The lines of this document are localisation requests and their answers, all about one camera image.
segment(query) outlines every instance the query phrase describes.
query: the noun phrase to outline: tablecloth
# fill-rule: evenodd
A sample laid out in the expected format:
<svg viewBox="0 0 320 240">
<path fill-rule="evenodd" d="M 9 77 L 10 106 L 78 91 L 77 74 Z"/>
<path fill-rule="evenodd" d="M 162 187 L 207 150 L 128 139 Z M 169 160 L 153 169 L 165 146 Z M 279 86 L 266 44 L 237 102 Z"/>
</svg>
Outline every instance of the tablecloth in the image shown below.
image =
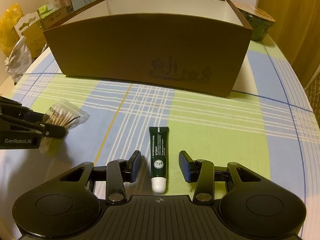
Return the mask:
<svg viewBox="0 0 320 240">
<path fill-rule="evenodd" d="M 26 191 L 91 161 L 106 165 L 141 151 L 137 182 L 127 194 L 152 194 L 149 126 L 169 126 L 167 195 L 193 195 L 184 182 L 178 154 L 216 166 L 238 162 L 299 196 L 307 218 L 299 236 L 320 236 L 319 127 L 299 80 L 284 55 L 267 37 L 251 42 L 228 98 L 151 85 L 70 78 L 61 73 L 50 50 L 33 63 L 11 98 L 45 112 L 66 98 L 90 114 L 48 154 L 34 150 L 0 152 L 0 237 L 18 239 L 14 201 Z M 105 184 L 95 194 L 105 197 Z M 215 198 L 223 195 L 217 187 Z"/>
</svg>

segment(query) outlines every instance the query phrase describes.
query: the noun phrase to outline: green tube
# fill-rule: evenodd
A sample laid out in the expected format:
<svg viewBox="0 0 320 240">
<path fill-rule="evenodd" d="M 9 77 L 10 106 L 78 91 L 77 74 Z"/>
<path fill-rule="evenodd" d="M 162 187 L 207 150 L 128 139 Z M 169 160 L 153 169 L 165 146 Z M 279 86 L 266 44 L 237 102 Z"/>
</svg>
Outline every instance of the green tube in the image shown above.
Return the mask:
<svg viewBox="0 0 320 240">
<path fill-rule="evenodd" d="M 149 127 L 151 184 L 155 193 L 163 193 L 167 182 L 169 127 Z"/>
</svg>

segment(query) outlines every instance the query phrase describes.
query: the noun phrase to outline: clear plastic zip bag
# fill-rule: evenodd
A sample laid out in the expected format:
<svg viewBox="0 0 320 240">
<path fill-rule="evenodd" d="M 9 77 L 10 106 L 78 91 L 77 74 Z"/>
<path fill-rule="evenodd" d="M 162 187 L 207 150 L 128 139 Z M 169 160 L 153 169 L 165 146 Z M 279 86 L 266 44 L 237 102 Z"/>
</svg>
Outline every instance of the clear plastic zip bag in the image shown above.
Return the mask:
<svg viewBox="0 0 320 240">
<path fill-rule="evenodd" d="M 89 117 L 86 111 L 63 99 L 48 108 L 42 122 L 63 126 L 68 131 L 86 122 Z M 53 155 L 60 142 L 61 139 L 43 137 L 39 150 L 43 154 Z"/>
</svg>

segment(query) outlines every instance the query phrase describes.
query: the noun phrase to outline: white round logo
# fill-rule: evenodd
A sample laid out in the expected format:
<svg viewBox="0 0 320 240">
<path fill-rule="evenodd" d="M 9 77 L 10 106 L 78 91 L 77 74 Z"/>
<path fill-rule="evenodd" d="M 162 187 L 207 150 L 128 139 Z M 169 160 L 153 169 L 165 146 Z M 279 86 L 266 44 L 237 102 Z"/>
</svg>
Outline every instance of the white round logo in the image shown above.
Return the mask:
<svg viewBox="0 0 320 240">
<path fill-rule="evenodd" d="M 163 167 L 163 161 L 161 160 L 156 160 L 154 163 L 153 163 L 153 166 L 157 169 L 161 169 Z"/>
</svg>

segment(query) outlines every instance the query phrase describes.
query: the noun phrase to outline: white cap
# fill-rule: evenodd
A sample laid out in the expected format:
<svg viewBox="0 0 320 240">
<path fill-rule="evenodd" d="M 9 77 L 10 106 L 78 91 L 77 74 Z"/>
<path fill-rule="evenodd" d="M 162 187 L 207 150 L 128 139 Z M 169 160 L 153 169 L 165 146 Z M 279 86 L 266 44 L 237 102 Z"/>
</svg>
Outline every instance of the white cap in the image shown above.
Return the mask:
<svg viewBox="0 0 320 240">
<path fill-rule="evenodd" d="M 165 191 L 166 178 L 155 177 L 151 179 L 152 190 L 154 193 L 161 194 Z"/>
</svg>

